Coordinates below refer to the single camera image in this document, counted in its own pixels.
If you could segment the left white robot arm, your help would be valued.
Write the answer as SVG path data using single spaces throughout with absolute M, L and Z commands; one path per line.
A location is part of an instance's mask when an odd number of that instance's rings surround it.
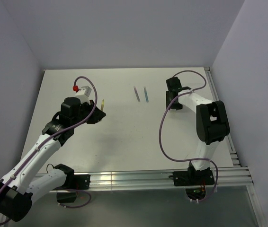
M 106 114 L 97 108 L 98 100 L 68 97 L 61 109 L 48 122 L 35 145 L 7 174 L 0 179 L 0 226 L 10 220 L 23 219 L 32 205 L 53 189 L 75 189 L 74 170 L 64 164 L 34 180 L 45 162 L 74 135 L 80 125 L 96 124 Z

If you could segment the blue highlighter pen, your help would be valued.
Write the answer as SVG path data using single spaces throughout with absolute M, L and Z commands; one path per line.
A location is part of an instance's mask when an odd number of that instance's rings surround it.
M 148 103 L 149 102 L 149 97 L 148 97 L 147 88 L 146 87 L 143 87 L 143 90 L 144 90 L 145 100 Z

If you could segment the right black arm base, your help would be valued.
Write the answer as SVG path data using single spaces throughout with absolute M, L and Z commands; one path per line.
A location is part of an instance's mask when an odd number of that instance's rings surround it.
M 186 195 L 193 200 L 203 199 L 206 196 L 205 180 L 202 177 L 193 177 L 188 171 L 175 171 L 170 178 L 173 179 L 174 186 L 196 186 L 196 188 L 186 189 Z

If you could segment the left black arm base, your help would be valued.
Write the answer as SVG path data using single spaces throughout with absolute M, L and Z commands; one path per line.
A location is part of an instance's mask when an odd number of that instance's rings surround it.
M 58 203 L 74 203 L 76 199 L 79 197 L 79 193 L 77 190 L 87 190 L 90 184 L 90 175 L 74 175 L 72 180 L 64 184 L 63 186 L 57 187 L 58 191 L 66 191 L 66 192 L 57 192 L 56 200 Z

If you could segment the yellow highlighter pen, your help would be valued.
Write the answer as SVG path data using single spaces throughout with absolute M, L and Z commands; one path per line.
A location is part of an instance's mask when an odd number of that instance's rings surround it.
M 102 102 L 101 102 L 101 111 L 103 111 L 104 110 L 104 99 L 102 100 Z

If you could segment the purple highlighter pen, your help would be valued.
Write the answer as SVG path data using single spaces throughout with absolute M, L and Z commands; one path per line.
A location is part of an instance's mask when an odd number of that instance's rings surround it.
M 140 102 L 141 100 L 140 100 L 137 88 L 135 86 L 133 88 L 134 88 L 134 93 L 135 93 L 136 99 L 137 99 L 138 102 Z

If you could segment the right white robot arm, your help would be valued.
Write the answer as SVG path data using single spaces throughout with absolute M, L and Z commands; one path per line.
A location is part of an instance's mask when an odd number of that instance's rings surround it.
M 198 145 L 195 157 L 189 160 L 185 171 L 174 171 L 175 186 L 214 185 L 214 175 L 210 166 L 219 143 L 230 133 L 230 126 L 222 101 L 212 101 L 183 87 L 178 77 L 166 80 L 166 107 L 168 110 L 181 110 L 184 106 L 196 115 Z

